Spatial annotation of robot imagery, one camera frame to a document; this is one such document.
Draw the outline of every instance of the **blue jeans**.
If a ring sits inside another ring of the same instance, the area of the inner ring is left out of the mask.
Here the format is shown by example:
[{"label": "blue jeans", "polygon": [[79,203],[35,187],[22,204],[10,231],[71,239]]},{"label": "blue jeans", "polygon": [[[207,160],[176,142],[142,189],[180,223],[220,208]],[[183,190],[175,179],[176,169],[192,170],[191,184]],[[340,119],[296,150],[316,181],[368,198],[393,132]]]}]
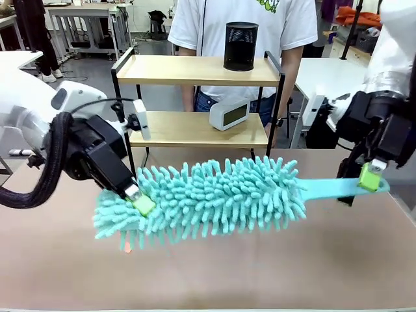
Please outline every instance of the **blue jeans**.
[{"label": "blue jeans", "polygon": [[[263,127],[266,127],[268,122],[272,121],[272,111],[274,105],[275,94],[268,98],[261,99],[260,104],[260,119]],[[196,96],[195,111],[196,112],[209,112],[211,107],[216,104],[217,101],[214,101],[206,94],[199,92]],[[256,112],[257,110],[257,100],[250,102],[250,112]]]}]

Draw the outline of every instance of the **robotic arm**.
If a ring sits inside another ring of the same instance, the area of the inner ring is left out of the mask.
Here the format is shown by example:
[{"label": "robotic arm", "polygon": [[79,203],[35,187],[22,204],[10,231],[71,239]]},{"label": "robotic arm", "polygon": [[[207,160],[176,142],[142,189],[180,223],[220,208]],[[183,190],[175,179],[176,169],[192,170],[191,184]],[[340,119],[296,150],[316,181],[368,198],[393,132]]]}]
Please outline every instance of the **robotic arm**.
[{"label": "robotic arm", "polygon": [[[64,81],[55,91],[19,70],[4,76],[0,78],[0,138],[1,126],[17,129],[35,152],[29,166],[45,166],[31,193],[0,188],[1,204],[31,208],[44,203],[61,171],[76,180],[93,179],[101,188],[131,201],[141,195],[132,172],[122,162],[127,155],[124,135],[128,129],[142,131],[144,139],[150,139],[141,100],[133,102],[135,112],[125,118],[121,103],[90,86]],[[24,93],[16,90],[21,85]],[[108,101],[114,102],[118,122],[99,116]]]},{"label": "robotic arm", "polygon": [[[410,31],[416,28],[416,3],[385,0],[381,15],[383,29],[365,82],[335,99],[312,97],[302,116],[313,140],[324,142],[320,147],[334,148],[340,138],[355,144],[337,177],[364,177],[370,189],[378,186],[366,176],[380,175],[390,161],[404,166],[416,149],[416,36]],[[351,205],[353,198],[339,200]]]}]

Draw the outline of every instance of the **chenille bristle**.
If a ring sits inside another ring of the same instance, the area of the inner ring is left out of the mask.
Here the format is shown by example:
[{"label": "chenille bristle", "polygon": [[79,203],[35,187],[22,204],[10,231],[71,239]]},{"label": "chenille bristle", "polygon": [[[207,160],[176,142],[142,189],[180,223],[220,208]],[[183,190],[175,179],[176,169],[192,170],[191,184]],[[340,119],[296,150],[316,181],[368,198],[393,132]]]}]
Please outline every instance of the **chenille bristle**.
[{"label": "chenille bristle", "polygon": [[94,217],[96,238],[120,232],[123,247],[128,241],[132,248],[143,249],[146,237],[150,244],[156,240],[175,244],[199,235],[253,231],[256,226],[287,228],[289,221],[306,218],[298,197],[296,163],[282,166],[282,158],[256,157],[233,164],[226,159],[224,171],[218,161],[197,163],[191,169],[184,163],[180,171],[171,166],[139,169],[140,189],[156,207],[145,217],[130,202],[104,190]]}]

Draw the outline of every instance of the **microfiber duster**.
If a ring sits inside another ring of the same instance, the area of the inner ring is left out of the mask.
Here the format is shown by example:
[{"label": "microfiber duster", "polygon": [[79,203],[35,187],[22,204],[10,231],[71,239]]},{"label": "microfiber duster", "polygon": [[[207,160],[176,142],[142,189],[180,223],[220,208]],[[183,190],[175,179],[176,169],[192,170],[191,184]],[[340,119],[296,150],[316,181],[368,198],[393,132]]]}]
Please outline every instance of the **microfiber duster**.
[{"label": "microfiber duster", "polygon": [[[277,230],[289,221],[306,218],[305,202],[370,194],[358,187],[358,179],[297,179],[296,161],[283,165],[264,157],[243,158],[232,164],[225,161],[222,172],[218,161],[185,162],[180,171],[151,167],[138,170],[142,193],[154,203],[144,216],[131,202],[104,190],[98,199],[94,217],[97,239],[121,233],[121,246],[138,240],[141,249],[145,238],[150,244],[158,239],[172,244],[189,237],[229,235],[235,231]],[[382,180],[377,192],[389,191]]]}]

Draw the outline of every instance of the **stool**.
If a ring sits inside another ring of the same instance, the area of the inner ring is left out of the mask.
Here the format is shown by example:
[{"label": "stool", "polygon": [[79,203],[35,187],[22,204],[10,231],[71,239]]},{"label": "stool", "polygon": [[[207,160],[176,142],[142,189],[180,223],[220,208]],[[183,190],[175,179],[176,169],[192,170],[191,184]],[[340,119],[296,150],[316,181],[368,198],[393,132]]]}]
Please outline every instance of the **stool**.
[{"label": "stool", "polygon": [[281,125],[283,125],[283,121],[286,120],[286,138],[289,138],[289,132],[291,130],[291,124],[290,124],[290,120],[291,120],[291,104],[293,103],[293,99],[290,98],[286,104],[286,117],[282,117],[279,118],[278,120],[278,125],[281,127]]}]

